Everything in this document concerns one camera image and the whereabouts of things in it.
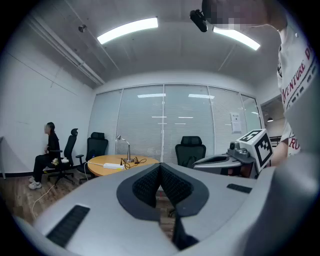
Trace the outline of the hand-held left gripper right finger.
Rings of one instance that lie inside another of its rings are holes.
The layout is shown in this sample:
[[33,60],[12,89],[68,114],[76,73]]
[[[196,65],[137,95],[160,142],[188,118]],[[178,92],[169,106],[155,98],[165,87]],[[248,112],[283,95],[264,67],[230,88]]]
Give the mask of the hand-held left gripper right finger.
[[199,240],[186,233],[182,218],[196,216],[201,211],[209,199],[209,190],[198,179],[166,163],[160,164],[159,171],[160,185],[174,207],[172,243],[179,250],[184,250]]

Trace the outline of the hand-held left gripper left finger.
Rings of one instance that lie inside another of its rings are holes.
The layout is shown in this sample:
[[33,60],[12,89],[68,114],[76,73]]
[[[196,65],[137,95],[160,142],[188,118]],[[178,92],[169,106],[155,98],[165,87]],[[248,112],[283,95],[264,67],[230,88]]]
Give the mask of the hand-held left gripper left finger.
[[124,179],[116,190],[118,202],[132,217],[142,221],[160,221],[156,209],[156,193],[161,185],[160,164],[146,167],[139,173]]

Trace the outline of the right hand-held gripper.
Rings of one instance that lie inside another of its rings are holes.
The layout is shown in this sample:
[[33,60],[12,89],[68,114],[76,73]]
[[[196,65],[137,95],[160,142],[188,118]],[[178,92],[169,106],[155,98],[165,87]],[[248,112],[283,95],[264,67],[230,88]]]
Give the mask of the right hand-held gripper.
[[273,156],[273,147],[266,129],[256,129],[230,142],[226,153],[196,161],[194,170],[256,179]]

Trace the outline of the silver desk lamp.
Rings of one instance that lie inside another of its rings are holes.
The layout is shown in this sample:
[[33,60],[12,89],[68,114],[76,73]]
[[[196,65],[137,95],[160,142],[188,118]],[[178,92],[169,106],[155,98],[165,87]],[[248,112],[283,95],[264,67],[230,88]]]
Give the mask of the silver desk lamp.
[[131,158],[131,145],[130,143],[122,138],[121,135],[117,135],[116,138],[115,138],[116,141],[125,141],[127,143],[127,157],[123,160],[125,163],[133,163],[134,162],[134,159]]

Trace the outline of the person's right forearm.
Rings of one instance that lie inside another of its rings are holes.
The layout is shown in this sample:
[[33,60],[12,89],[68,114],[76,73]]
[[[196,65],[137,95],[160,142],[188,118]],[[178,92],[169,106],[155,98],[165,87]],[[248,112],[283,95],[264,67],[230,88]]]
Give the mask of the person's right forearm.
[[274,149],[273,156],[270,160],[271,167],[276,167],[285,161],[288,157],[288,139],[281,141]]

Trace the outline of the white paper notice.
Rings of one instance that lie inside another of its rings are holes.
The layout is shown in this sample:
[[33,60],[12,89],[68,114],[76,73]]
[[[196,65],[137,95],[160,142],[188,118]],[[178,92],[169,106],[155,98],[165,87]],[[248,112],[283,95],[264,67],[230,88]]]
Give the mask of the white paper notice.
[[231,129],[232,133],[242,133],[242,121],[241,116],[237,112],[230,112],[230,121],[231,121]]

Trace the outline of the black office chair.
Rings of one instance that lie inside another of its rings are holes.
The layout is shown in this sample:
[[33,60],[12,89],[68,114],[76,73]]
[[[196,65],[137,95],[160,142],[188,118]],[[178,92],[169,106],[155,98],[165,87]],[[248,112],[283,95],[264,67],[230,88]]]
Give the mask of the black office chair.
[[183,136],[180,144],[175,146],[177,164],[193,168],[193,164],[206,156],[207,148],[199,136]]
[[83,154],[76,155],[75,157],[79,159],[80,165],[76,168],[80,173],[85,174],[86,178],[81,178],[79,183],[86,179],[93,179],[95,175],[85,166],[85,163],[92,158],[105,155],[109,141],[105,139],[105,134],[103,132],[93,132],[87,139],[87,151],[85,156],[85,161],[82,161]]
[[48,181],[50,181],[52,177],[56,177],[56,181],[54,183],[55,188],[57,188],[57,184],[61,179],[68,180],[69,182],[71,182],[72,185],[75,184],[75,182],[71,179],[74,177],[74,173],[67,172],[67,170],[71,170],[74,167],[72,152],[77,140],[77,136],[78,136],[78,129],[77,128],[72,129],[70,132],[70,136],[68,137],[68,141],[66,143],[64,151],[62,150],[50,151],[56,155],[56,158],[59,161],[58,165],[53,165],[51,161],[51,163],[48,166],[49,168],[55,170],[55,173],[49,174],[47,176]]

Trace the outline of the round wooden table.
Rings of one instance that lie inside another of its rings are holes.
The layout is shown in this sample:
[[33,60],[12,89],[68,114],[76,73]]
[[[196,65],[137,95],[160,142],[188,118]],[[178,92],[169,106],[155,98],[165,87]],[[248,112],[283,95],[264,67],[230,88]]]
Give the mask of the round wooden table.
[[[124,159],[127,156],[124,154],[115,155],[102,155],[92,158],[88,161],[87,167],[95,176],[107,176],[117,172],[126,171],[129,169],[134,169],[135,167],[141,167],[145,165],[158,164],[159,161],[147,156],[132,155],[131,158],[134,159],[132,163],[125,163]],[[103,164],[120,164],[122,163],[125,167],[123,170],[117,169],[107,169],[103,167]]]

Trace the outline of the glass partition with blinds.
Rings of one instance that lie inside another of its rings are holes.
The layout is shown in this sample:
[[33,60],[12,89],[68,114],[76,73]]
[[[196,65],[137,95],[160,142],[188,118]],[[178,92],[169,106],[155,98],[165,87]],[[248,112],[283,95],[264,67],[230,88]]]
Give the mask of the glass partition with blinds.
[[[242,133],[232,133],[230,112],[240,114]],[[224,153],[229,143],[262,126],[254,98],[208,85],[156,84],[96,95],[88,131],[104,133],[106,154],[130,152],[176,163],[183,136],[198,136],[206,155]]]

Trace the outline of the person's white printed shirt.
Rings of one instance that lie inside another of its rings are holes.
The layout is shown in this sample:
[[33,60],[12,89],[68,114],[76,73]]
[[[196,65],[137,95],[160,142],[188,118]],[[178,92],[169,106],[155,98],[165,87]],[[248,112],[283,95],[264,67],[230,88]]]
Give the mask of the person's white printed shirt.
[[282,141],[287,156],[320,152],[320,62],[299,25],[292,19],[279,32],[278,88],[285,116]]

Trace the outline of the long ceiling light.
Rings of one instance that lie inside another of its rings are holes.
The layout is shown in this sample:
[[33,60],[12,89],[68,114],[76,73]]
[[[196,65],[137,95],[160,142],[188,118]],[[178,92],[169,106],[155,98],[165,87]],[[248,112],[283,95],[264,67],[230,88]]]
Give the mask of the long ceiling light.
[[260,48],[260,44],[256,42],[255,40],[251,39],[250,37],[246,36],[245,34],[234,30],[234,29],[223,29],[218,27],[213,27],[212,31],[216,34],[223,35],[226,37],[229,37],[233,40],[236,40],[248,47],[250,47],[253,50],[258,50]]
[[113,28],[104,34],[97,37],[98,42],[103,45],[116,38],[125,36],[127,34],[135,33],[142,30],[155,29],[158,27],[158,18],[152,17],[133,21],[119,27]]

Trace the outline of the ceiling pipes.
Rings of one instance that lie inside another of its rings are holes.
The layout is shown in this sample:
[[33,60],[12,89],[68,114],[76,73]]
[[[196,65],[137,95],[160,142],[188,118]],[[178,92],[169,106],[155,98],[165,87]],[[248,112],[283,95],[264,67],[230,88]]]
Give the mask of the ceiling pipes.
[[103,85],[104,80],[90,68],[38,15],[32,13],[26,16],[28,25],[60,55],[80,70],[85,76],[98,86]]

